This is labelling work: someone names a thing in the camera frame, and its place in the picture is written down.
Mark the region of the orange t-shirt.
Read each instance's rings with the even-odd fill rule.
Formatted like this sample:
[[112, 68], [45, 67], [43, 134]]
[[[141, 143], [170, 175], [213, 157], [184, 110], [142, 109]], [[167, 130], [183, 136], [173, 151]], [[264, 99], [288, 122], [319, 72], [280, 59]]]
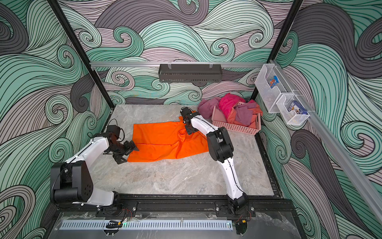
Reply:
[[128, 162], [181, 159], [209, 151], [206, 137], [200, 132], [189, 135], [182, 117], [178, 121], [135, 124], [132, 140], [139, 150], [128, 156]]

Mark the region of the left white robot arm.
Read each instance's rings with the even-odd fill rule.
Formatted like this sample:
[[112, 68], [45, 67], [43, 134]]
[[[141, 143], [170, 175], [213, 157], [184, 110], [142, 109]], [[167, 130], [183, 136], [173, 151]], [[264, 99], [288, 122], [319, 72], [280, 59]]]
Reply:
[[109, 125], [105, 132], [91, 137], [78, 153], [61, 163], [55, 163], [50, 170], [50, 200], [56, 206], [86, 204], [108, 207], [117, 204], [119, 194], [96, 188], [90, 170], [100, 155], [111, 153], [119, 165], [127, 162], [127, 156], [139, 151], [131, 141], [119, 141], [122, 129]]

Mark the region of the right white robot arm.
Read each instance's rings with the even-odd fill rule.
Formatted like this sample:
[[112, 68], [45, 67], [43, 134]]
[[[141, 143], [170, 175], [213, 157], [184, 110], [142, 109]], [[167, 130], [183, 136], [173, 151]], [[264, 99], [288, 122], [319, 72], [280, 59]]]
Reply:
[[214, 126], [189, 107], [181, 108], [180, 114], [189, 135], [200, 132], [206, 137], [210, 156], [219, 164], [223, 174], [230, 213], [234, 216], [244, 214], [248, 210], [248, 195], [238, 180], [233, 160], [234, 146], [228, 130]]

